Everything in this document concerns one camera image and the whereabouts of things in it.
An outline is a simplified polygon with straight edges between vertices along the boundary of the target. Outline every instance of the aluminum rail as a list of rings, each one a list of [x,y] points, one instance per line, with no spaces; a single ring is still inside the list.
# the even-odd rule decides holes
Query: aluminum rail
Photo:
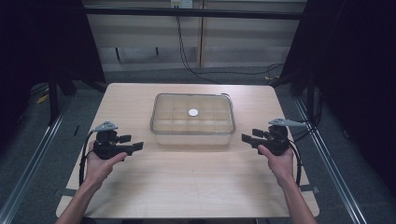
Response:
[[[31,6],[42,12],[78,13],[96,15],[139,15],[139,16],[179,16],[179,17],[212,17],[299,21],[304,17],[302,12],[271,12],[216,10],[197,8],[167,8],[167,7],[41,7]]]
[[[303,119],[308,120],[307,111],[303,101],[300,98],[296,98],[295,103],[297,104],[297,107]],[[355,197],[352,195],[351,191],[347,186],[347,183],[345,182],[340,171],[338,170],[337,165],[332,159],[332,154],[330,153],[329,149],[327,149],[322,137],[320,136],[320,133],[318,132],[318,129],[314,127],[309,121],[306,123],[306,128],[308,130],[312,130],[312,132],[310,133],[312,140],[317,146],[318,153],[323,159],[323,162],[327,170],[329,171],[330,177],[332,178],[332,182],[338,190],[338,193],[340,194],[340,197],[343,200],[344,205],[346,206],[346,210],[350,214],[353,223],[366,224],[367,221],[364,218],[359,204],[357,203]]]
[[[43,161],[53,137],[58,132],[58,129],[64,118],[64,113],[69,107],[70,102],[71,97],[69,97],[67,102],[65,102],[65,106],[63,107],[63,110],[61,111],[58,118],[52,123],[51,126],[47,128],[43,138],[35,150],[35,154],[32,156],[32,159],[30,159],[17,185],[15,186],[14,190],[12,190],[11,194],[8,196],[6,202],[0,210],[1,224],[11,223],[12,219],[15,217],[15,214],[21,205],[21,201],[29,189],[31,182],[35,177],[35,173]]]

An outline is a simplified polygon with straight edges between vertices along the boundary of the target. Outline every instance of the cable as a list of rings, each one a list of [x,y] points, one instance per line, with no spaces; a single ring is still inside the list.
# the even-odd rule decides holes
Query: cable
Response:
[[[196,77],[200,78],[200,79],[204,79],[206,81],[210,81],[216,84],[221,84],[215,80],[209,79],[209,78],[205,78],[205,77],[201,77],[199,75],[206,75],[206,74],[237,74],[237,75],[247,75],[247,76],[255,76],[255,75],[261,75],[261,74],[265,74],[265,73],[269,73],[270,71],[276,69],[277,67],[279,67],[280,65],[284,65],[284,63],[273,63],[268,65],[267,69],[265,71],[262,72],[257,72],[257,73],[242,73],[242,72],[196,72],[193,71],[190,68],[190,65],[188,63],[187,60],[187,56],[186,56],[186,52],[184,50],[184,44],[183,44],[183,38],[182,38],[182,34],[181,34],[181,25],[180,25],[180,17],[177,16],[177,31],[178,31],[178,41],[179,41],[179,51],[180,51],[180,57],[181,57],[181,61],[183,62],[184,67],[190,71],[191,73],[193,73]]]
[[[85,138],[84,146],[82,147],[82,153],[81,153],[81,161],[79,163],[79,185],[81,186],[82,182],[84,181],[84,172],[85,172],[85,161],[87,160],[87,155],[85,154],[87,151],[87,145],[88,141],[90,140],[91,135],[93,134],[93,131],[90,131]]]
[[[294,140],[295,143],[300,141],[304,137],[306,137],[309,133],[312,133],[318,127],[318,125],[320,123],[320,119],[321,119],[322,108],[323,108],[323,98],[324,97],[323,97],[323,95],[320,92],[319,93],[319,99],[318,99],[316,115],[314,116],[314,120],[312,120],[312,128],[292,135],[292,136],[296,136],[296,135],[303,134],[302,136],[300,136],[299,138]]]
[[[296,184],[298,187],[300,187],[300,181],[301,181],[301,171],[302,171],[302,166],[303,166],[303,162],[301,160],[301,154],[300,154],[300,149],[297,148],[297,146],[295,145],[295,143],[291,140],[289,140],[289,146],[291,147],[291,149],[294,152],[294,155],[296,156],[296,160],[297,160],[297,176],[296,176]]]

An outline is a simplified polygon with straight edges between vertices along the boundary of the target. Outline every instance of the human arm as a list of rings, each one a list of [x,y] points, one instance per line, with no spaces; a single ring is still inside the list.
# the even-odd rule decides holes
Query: human arm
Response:
[[[268,159],[268,167],[274,173],[277,184],[282,188],[293,223],[317,223],[309,210],[293,177],[293,152],[289,148],[282,155],[273,155],[268,148],[259,146],[259,151]]]
[[[113,165],[124,160],[126,157],[127,154],[122,152],[115,157],[104,161],[101,160],[94,152],[89,153],[87,158],[86,178],[77,190],[73,199],[70,201],[69,205],[67,205],[59,216],[56,223],[79,223],[82,220],[94,193],[102,187],[107,176],[113,171]]]

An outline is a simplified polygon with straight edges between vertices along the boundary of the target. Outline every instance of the transparent plastic container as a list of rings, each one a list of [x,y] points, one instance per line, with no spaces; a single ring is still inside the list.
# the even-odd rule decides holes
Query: transparent plastic container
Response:
[[[229,95],[160,93],[151,132],[162,145],[227,145],[235,133]]]

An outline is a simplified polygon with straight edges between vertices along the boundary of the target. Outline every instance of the wooden table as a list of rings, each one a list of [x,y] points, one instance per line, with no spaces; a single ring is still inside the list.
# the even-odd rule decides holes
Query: wooden table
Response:
[[[236,132],[227,146],[162,146],[149,128],[158,93],[228,93],[233,101]],[[114,166],[96,192],[87,217],[215,218],[288,217],[282,189],[267,160],[241,141],[241,133],[267,130],[268,121],[281,117],[273,88],[238,85],[111,84],[92,128],[106,120],[117,124],[119,135],[131,134],[144,148]],[[79,159],[67,184],[78,188]],[[308,184],[305,172],[302,185]],[[312,191],[303,192],[314,216],[319,213]],[[70,202],[63,196],[59,216]]]

